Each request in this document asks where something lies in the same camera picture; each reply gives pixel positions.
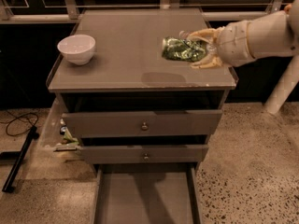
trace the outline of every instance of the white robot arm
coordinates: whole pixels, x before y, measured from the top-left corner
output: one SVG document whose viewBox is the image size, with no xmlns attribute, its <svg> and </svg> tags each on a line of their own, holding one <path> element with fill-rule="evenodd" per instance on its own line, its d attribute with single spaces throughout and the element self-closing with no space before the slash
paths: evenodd
<svg viewBox="0 0 299 224">
<path fill-rule="evenodd" d="M 238 67 L 271 56 L 299 55 L 299 0 L 290 11 L 279 11 L 253 21 L 229 23 L 218 29 L 191 33 L 187 38 L 209 38 L 212 47 L 207 59 L 192 67 L 208 68 L 224 63 Z"/>
</svg>

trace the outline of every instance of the white pipe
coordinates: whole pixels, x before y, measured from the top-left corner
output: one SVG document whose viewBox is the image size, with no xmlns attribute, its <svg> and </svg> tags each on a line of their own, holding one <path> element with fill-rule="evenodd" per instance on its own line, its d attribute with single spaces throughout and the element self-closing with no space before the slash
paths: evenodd
<svg viewBox="0 0 299 224">
<path fill-rule="evenodd" d="M 299 56 L 294 56 L 265 103 L 265 109 L 276 114 L 299 82 Z"/>
</svg>

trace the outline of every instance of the floor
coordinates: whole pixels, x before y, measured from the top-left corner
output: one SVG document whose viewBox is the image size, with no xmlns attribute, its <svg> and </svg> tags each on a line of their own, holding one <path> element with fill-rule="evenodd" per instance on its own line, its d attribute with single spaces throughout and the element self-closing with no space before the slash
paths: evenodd
<svg viewBox="0 0 299 224">
<path fill-rule="evenodd" d="M 0 223 L 90 223 L 96 178 L 79 153 L 53 152 L 61 136 L 42 130 L 57 119 L 49 109 L 9 111 L 37 113 L 41 137 L 26 154 L 14 192 L 0 192 Z M 0 122 L 11 119 L 0 111 Z M 0 124 L 0 152 L 20 150 L 26 135 L 8 136 L 6 127 Z M 8 131 L 26 127 L 23 119 Z M 299 223 L 298 131 L 299 103 L 285 104 L 275 116 L 260 103 L 225 104 L 196 176 L 204 222 Z M 11 167 L 0 165 L 1 188 Z"/>
</svg>

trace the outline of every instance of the drawer handle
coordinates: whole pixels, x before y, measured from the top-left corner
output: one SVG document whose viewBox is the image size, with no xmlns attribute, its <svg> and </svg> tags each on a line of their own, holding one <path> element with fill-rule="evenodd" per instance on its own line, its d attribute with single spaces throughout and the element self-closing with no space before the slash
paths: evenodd
<svg viewBox="0 0 299 224">
<path fill-rule="evenodd" d="M 145 153 L 145 154 L 143 155 L 143 160 L 144 160 L 144 161 L 148 161 L 149 159 L 150 159 L 149 154 Z"/>
<path fill-rule="evenodd" d="M 146 131 L 149 129 L 149 125 L 147 124 L 147 122 L 143 122 L 141 125 L 141 130 L 142 131 Z"/>
</svg>

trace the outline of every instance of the white bowl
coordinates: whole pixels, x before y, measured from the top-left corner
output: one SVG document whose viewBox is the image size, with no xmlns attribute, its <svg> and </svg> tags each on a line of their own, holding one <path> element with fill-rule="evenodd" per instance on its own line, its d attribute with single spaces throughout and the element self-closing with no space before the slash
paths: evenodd
<svg viewBox="0 0 299 224">
<path fill-rule="evenodd" d="M 61 40 L 57 49 L 71 63 L 83 65 L 95 52 L 95 40 L 89 35 L 71 35 Z"/>
</svg>

